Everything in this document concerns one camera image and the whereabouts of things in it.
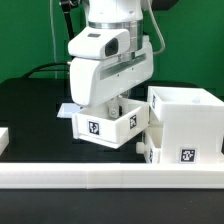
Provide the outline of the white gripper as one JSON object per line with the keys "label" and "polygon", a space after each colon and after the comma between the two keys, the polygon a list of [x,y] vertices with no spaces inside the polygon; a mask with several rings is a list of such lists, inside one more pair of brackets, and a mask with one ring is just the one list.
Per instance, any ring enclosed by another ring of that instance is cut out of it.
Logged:
{"label": "white gripper", "polygon": [[119,94],[148,80],[153,74],[153,52],[149,41],[131,61],[118,57],[107,60],[75,58],[70,66],[72,100],[82,107],[95,107],[106,101],[111,118],[119,117]]}

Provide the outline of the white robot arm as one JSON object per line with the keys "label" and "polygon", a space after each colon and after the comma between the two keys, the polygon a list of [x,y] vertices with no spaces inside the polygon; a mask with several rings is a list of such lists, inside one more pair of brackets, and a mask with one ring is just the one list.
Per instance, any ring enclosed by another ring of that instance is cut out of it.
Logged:
{"label": "white robot arm", "polygon": [[119,116],[118,96],[153,75],[155,51],[143,33],[143,13],[153,0],[88,0],[87,26],[68,44],[73,57],[73,101],[84,108],[106,104]]}

